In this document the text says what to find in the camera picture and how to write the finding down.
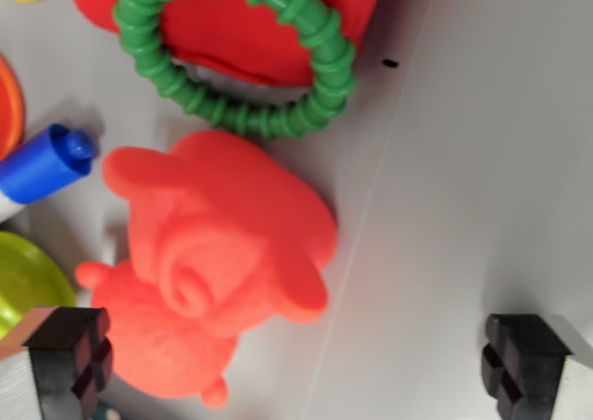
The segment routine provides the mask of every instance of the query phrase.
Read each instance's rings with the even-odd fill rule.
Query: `yellow-green plastic lid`
[[[57,265],[20,236],[0,232],[0,338],[35,306],[76,305]]]

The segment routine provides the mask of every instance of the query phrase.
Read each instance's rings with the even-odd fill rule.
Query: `red plastic object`
[[[114,369],[133,386],[221,406],[237,335],[274,314],[307,323],[325,311],[333,217],[256,146],[203,132],[170,154],[120,148],[104,177],[130,203],[132,262],[77,276],[108,309]]]
[[[23,115],[19,82],[0,57],[0,159],[19,144],[24,126]]]
[[[75,0],[97,26],[118,30],[111,17],[117,0]],[[342,30],[360,47],[377,0],[324,0],[342,15]],[[309,52],[291,26],[280,26],[265,6],[246,0],[173,0],[163,33],[173,54],[235,78],[270,85],[309,85]]]

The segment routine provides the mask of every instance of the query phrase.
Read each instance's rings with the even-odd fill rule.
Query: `green bumpy ring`
[[[251,6],[267,5],[278,22],[292,25],[299,42],[311,51],[315,71],[311,90],[282,108],[232,99],[208,82],[194,82],[184,67],[173,64],[163,44],[159,22],[171,0],[119,0],[114,18],[120,27],[122,48],[132,55],[138,73],[150,79],[159,95],[169,97],[188,115],[200,116],[239,135],[266,138],[300,137],[320,130],[341,114],[354,89],[354,45],[341,33],[340,14],[321,0],[247,0]]]

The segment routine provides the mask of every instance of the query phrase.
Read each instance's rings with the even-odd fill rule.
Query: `white table surface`
[[[206,127],[71,0],[0,0],[0,52],[30,133],[63,121],[105,154]],[[591,0],[383,0],[347,114],[270,146],[337,212],[331,310],[245,335],[222,411],[118,380],[107,397],[131,420],[497,419],[479,368],[490,312],[557,313],[593,342],[592,55]],[[12,222],[69,274],[126,255],[125,204],[96,167]]]

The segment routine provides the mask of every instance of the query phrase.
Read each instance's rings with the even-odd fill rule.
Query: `blue cap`
[[[87,133],[54,123],[0,162],[0,190],[31,204],[88,175],[94,155]]]

